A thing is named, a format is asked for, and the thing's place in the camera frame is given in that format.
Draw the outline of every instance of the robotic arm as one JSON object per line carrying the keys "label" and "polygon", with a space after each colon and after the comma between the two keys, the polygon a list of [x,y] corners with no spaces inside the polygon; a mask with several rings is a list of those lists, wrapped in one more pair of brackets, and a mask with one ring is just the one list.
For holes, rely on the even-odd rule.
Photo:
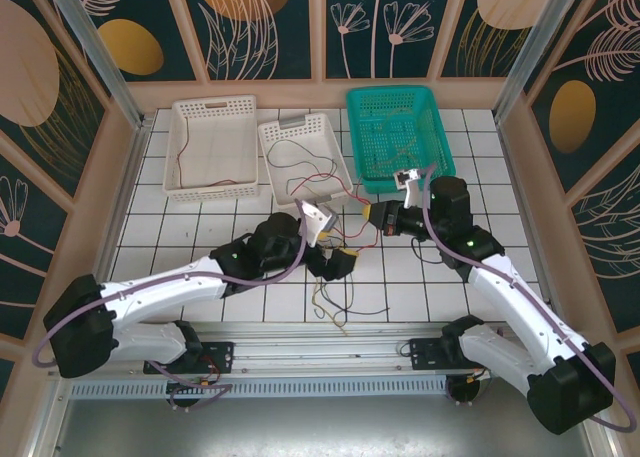
{"label": "robotic arm", "polygon": [[[44,318],[51,332],[85,307],[50,339],[60,375],[80,377],[107,362],[140,360],[178,364],[188,371],[203,352],[189,323],[144,321],[176,306],[222,299],[265,285],[277,279],[264,280],[266,273],[291,268],[300,252],[299,262],[316,277],[331,281],[349,274],[356,254],[333,250],[327,258],[316,245],[318,236],[331,230],[337,216],[307,202],[300,208],[304,226],[289,214],[273,214],[253,234],[168,272],[105,284],[98,284],[93,275],[75,279]],[[303,227],[305,235],[300,235]]]}
{"label": "robotic arm", "polygon": [[[613,395],[572,347],[579,349],[609,382],[615,376],[613,352],[604,343],[591,346],[560,320],[527,286],[496,239],[473,225],[464,180],[434,179],[428,199],[430,208],[423,212],[415,206],[420,178],[416,170],[399,172],[396,182],[399,188],[407,190],[405,202],[373,204],[365,209],[365,217],[387,236],[409,234],[424,241],[430,238],[425,225],[425,215],[428,216],[431,228],[447,249],[484,264],[471,266],[440,249],[444,263],[501,312],[524,345],[523,348],[503,338],[477,317],[465,316],[443,328],[438,350],[450,364],[478,363],[509,382],[527,398],[538,420],[555,434],[608,408]],[[487,268],[506,274],[510,280]],[[519,289],[535,296],[539,305],[525,298]],[[549,321],[561,328],[566,337],[561,339]]]}

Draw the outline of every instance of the white plastic basket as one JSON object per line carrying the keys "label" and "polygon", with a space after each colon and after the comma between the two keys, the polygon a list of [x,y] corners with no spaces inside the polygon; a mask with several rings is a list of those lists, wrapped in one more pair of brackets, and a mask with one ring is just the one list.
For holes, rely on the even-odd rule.
{"label": "white plastic basket", "polygon": [[[226,181],[236,183],[217,184]],[[258,195],[253,95],[182,100],[173,104],[162,190],[178,202]]]}
{"label": "white plastic basket", "polygon": [[326,114],[307,114],[262,124],[258,135],[273,196],[280,209],[295,207],[294,199],[323,203],[336,211],[347,202],[347,192],[334,178],[316,177],[295,190],[306,177],[329,174],[334,167],[333,174],[353,192],[353,183]]}

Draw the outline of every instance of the teal plastic basket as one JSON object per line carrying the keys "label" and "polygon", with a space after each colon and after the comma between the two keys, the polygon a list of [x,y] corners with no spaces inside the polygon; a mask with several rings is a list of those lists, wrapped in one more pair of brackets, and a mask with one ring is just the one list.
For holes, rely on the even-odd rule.
{"label": "teal plastic basket", "polygon": [[366,87],[347,94],[358,178],[370,194],[397,192],[393,173],[437,164],[455,175],[433,92],[419,85]]}

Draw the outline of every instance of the dark teal wallpaper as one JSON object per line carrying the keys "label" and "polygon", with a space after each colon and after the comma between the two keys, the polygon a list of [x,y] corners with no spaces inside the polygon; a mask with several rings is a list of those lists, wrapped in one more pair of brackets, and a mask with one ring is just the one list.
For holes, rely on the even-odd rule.
{"label": "dark teal wallpaper", "polygon": [[2,402],[2,396],[9,384],[9,377],[11,377],[13,365],[13,362],[10,360],[0,359],[0,402]]}
{"label": "dark teal wallpaper", "polygon": [[573,206],[618,332],[640,326],[640,145]]}
{"label": "dark teal wallpaper", "polygon": [[596,0],[532,105],[565,190],[640,119],[640,0]]}
{"label": "dark teal wallpaper", "polygon": [[465,0],[442,77],[506,77],[547,0]]}
{"label": "dark teal wallpaper", "polygon": [[0,22],[0,131],[73,196],[104,108],[31,0]]}
{"label": "dark teal wallpaper", "polygon": [[24,338],[67,214],[0,156],[0,333]]}
{"label": "dark teal wallpaper", "polygon": [[426,77],[446,5],[327,0],[327,78]]}
{"label": "dark teal wallpaper", "polygon": [[212,80],[310,79],[309,0],[187,0]]}
{"label": "dark teal wallpaper", "polygon": [[169,0],[80,0],[128,82],[195,80]]}
{"label": "dark teal wallpaper", "polygon": [[562,34],[564,33],[564,31],[567,28],[567,25],[569,24],[571,19],[573,18],[573,14],[575,14],[575,12],[576,12],[577,8],[580,6],[581,2],[582,2],[582,0],[574,0],[573,3],[571,4],[571,6],[569,7],[569,10],[567,10],[567,13],[564,14],[564,18],[562,19],[562,22],[560,23],[560,26],[556,30],[555,35],[551,39],[551,42],[549,42],[549,45],[547,46],[547,48],[544,51],[544,54],[540,58],[540,61],[538,62],[538,64],[533,69],[533,72],[531,72],[531,76],[529,77],[529,80],[527,80],[527,83],[524,86],[524,91],[526,93],[529,92],[529,90],[531,89],[531,87],[535,83],[536,79],[538,78],[538,75],[540,75],[540,71],[542,71],[542,68],[547,63],[547,57],[549,56],[549,54],[551,53],[551,50],[553,48],[555,48],[556,44],[558,43],[558,41],[562,37]]}

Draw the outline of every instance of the black mounting plate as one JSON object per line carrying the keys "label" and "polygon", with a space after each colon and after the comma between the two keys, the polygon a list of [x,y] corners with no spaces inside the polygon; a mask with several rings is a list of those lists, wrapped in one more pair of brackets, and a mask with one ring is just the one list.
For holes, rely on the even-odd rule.
{"label": "black mounting plate", "polygon": [[464,357],[452,362],[440,346],[440,338],[411,339],[409,353],[413,370],[471,370],[483,367]]}
{"label": "black mounting plate", "polygon": [[[234,346],[235,344],[233,342],[202,342],[201,356],[206,355],[210,357],[221,374],[229,374],[233,367]],[[174,375],[202,374],[206,376],[210,373],[209,363],[202,358],[189,367],[187,367],[181,359],[178,359],[177,361],[167,365],[166,371]],[[142,372],[145,374],[159,373],[155,368],[149,365],[148,362],[144,363]]]}

